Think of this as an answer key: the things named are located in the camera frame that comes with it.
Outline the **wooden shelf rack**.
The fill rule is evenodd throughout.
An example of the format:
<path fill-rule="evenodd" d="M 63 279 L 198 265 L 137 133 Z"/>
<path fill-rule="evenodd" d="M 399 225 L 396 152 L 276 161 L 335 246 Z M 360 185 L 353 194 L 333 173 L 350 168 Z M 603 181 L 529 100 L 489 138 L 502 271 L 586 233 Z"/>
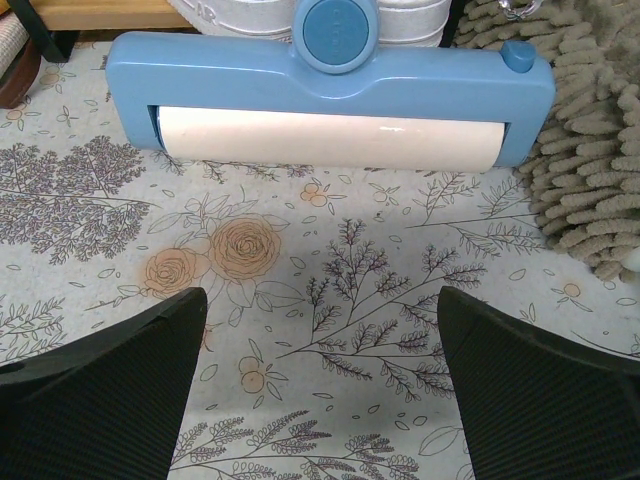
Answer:
<path fill-rule="evenodd" d="M 3 1 L 21 22 L 41 56 L 69 60 L 82 31 L 189 29 L 191 25 L 164 0 Z"/>

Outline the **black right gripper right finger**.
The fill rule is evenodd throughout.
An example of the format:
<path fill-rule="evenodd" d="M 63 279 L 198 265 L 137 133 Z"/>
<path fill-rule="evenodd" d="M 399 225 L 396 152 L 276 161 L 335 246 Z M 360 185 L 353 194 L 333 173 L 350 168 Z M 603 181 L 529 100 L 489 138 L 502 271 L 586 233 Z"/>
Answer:
<path fill-rule="evenodd" d="M 478 479 L 636 479 L 639 363 L 454 287 L 438 325 Z"/>

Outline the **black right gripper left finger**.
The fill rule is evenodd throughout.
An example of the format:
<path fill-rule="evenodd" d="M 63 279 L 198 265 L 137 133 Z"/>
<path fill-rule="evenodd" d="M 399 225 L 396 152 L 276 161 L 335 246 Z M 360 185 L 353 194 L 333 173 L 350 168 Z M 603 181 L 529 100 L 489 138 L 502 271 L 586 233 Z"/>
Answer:
<path fill-rule="evenodd" d="M 1 369 L 4 479 L 164 479 L 207 315 L 188 288 Z"/>

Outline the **beige chenille mop head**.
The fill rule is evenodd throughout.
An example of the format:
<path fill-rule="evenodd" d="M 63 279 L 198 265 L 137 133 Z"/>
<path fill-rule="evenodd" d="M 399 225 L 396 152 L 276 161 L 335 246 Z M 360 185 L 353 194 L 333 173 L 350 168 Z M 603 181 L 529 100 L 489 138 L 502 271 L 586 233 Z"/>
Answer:
<path fill-rule="evenodd" d="M 639 249 L 639 4 L 545 1 L 510 21 L 495 1 L 467 3 L 454 44 L 531 42 L 551 64 L 556 98 L 518 174 L 554 251 L 603 281 L 631 281 Z"/>

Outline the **blue lint roller mop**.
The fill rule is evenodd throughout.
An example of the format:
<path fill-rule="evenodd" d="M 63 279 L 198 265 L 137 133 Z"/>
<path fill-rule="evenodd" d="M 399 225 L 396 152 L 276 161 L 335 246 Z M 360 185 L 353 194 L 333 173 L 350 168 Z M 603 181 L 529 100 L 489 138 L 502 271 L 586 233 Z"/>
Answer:
<path fill-rule="evenodd" d="M 484 172 L 529 155 L 554 102 L 549 63 L 499 50 L 128 32 L 106 79 L 136 148 L 175 159 Z"/>

